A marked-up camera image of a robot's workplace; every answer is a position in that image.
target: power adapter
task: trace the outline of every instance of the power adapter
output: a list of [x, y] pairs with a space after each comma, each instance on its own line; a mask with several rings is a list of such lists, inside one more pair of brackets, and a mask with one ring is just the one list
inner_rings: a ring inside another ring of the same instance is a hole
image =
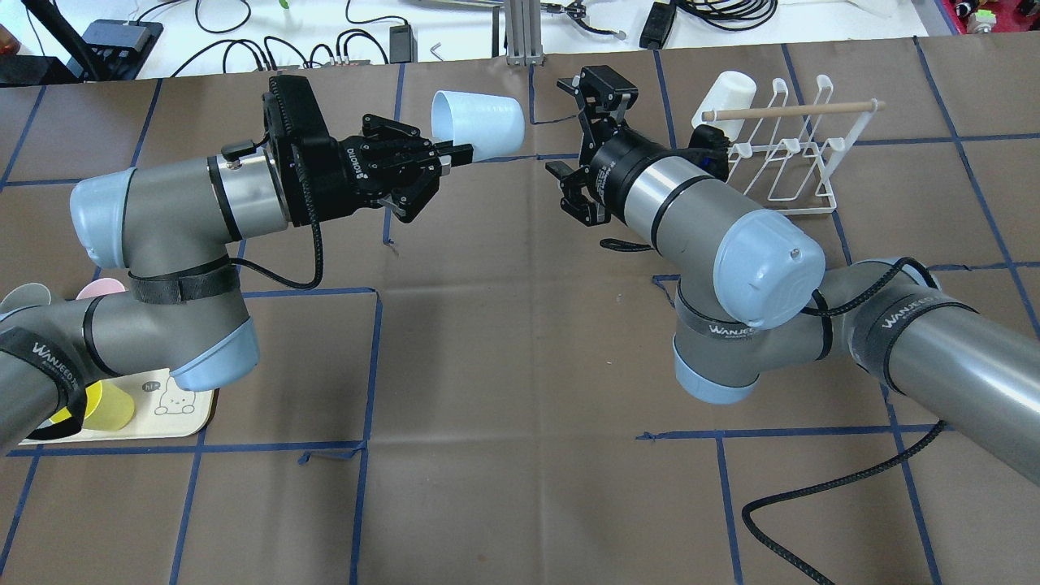
[[390, 62], [415, 62], [419, 60], [419, 45], [412, 34], [412, 25], [401, 24], [390, 27]]
[[640, 34], [640, 47], [656, 51], [665, 47], [672, 23], [675, 22], [675, 4], [671, 2], [654, 2], [650, 6], [650, 15]]

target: white tabletop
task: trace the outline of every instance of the white tabletop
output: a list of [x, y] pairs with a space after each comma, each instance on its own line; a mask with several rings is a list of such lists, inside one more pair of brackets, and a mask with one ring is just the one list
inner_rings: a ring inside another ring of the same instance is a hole
[[[589, 0], [588, 22], [597, 28], [621, 29], [627, 39], [598, 36], [578, 29], [566, 16], [544, 15], [542, 36], [544, 52], [582, 53], [639, 50], [639, 36], [649, 11], [651, 0]], [[781, 0], [776, 16], [754, 30], [727, 32], [714, 29], [690, 15], [679, 11], [666, 48], [717, 47], [771, 43], [802, 43], [842, 41], [848, 39], [890, 39], [927, 36], [928, 31], [915, 8], [928, 0], [898, 0], [895, 11], [888, 18], [872, 15], [841, 0], [794, 4], [806, 0]], [[59, 0], [62, 15], [80, 32], [97, 19], [134, 19], [156, 0]], [[264, 35], [280, 36], [309, 54], [318, 43], [332, 45], [336, 34], [355, 25], [343, 16], [342, 0], [289, 0], [283, 9], [278, 0], [250, 0], [253, 17], [238, 30], [227, 34], [210, 34], [194, 22], [193, 0], [161, 8], [146, 20], [165, 26], [154, 52], [139, 77], [166, 77], [199, 49], [220, 39], [252, 39], [260, 42]], [[202, 20], [210, 28], [227, 28], [244, 16], [244, 6], [234, 0], [203, 0]], [[438, 54], [447, 60], [491, 56], [491, 10], [458, 8], [441, 4], [433, 7], [422, 0], [353, 0], [350, 18], [365, 20], [388, 14], [404, 16], [411, 21], [418, 41], [419, 59], [436, 60], [430, 49], [440, 44]], [[28, 26], [20, 0], [0, 0], [0, 23], [22, 41], [23, 54], [40, 54], [41, 49]], [[388, 29], [395, 22], [363, 25], [384, 46]], [[68, 53], [36, 23], [46, 54], [62, 60]], [[279, 65], [300, 65], [300, 58], [286, 47], [271, 45]], [[324, 53], [317, 60], [324, 61]], [[219, 73], [224, 48], [210, 50], [196, 59], [181, 75]], [[367, 41], [350, 42], [350, 57], [381, 62], [378, 50]], [[236, 47], [228, 60], [229, 72], [255, 69], [249, 51]]]

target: cartoon bear illustration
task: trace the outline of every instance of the cartoon bear illustration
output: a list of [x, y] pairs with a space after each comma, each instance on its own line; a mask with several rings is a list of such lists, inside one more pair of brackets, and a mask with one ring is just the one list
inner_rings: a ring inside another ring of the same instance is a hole
[[194, 392], [182, 390], [174, 378], [166, 378], [166, 387], [159, 397], [159, 406], [155, 407], [155, 413], [162, 414], [190, 414], [194, 412]]

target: white plastic cup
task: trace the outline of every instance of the white plastic cup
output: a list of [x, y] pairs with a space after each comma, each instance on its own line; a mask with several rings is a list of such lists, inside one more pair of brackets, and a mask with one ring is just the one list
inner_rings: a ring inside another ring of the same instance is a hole
[[76, 300], [101, 297], [102, 295], [113, 295], [115, 292], [126, 292], [127, 287], [114, 278], [99, 278], [87, 284], [76, 295]]
[[38, 282], [27, 282], [11, 290], [0, 301], [0, 314], [10, 312], [22, 307], [36, 305], [50, 305], [55, 302], [51, 289]]
[[523, 109], [510, 97], [440, 91], [430, 119], [436, 139], [473, 145], [474, 162], [513, 154], [523, 144]]
[[701, 124], [710, 124], [719, 128], [732, 142], [736, 142], [744, 128], [744, 120], [726, 120], [724, 122], [704, 122], [705, 111], [721, 111], [724, 109], [747, 109], [755, 99], [758, 85], [755, 80], [739, 71], [724, 71], [711, 84], [701, 106], [697, 108], [690, 124], [696, 128]]

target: metal bracket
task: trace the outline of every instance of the metal bracket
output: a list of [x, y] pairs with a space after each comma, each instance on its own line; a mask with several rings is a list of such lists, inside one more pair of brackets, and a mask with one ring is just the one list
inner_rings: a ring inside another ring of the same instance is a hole
[[541, 3], [535, 0], [505, 0], [505, 30], [509, 48], [505, 62], [516, 66], [542, 65]]

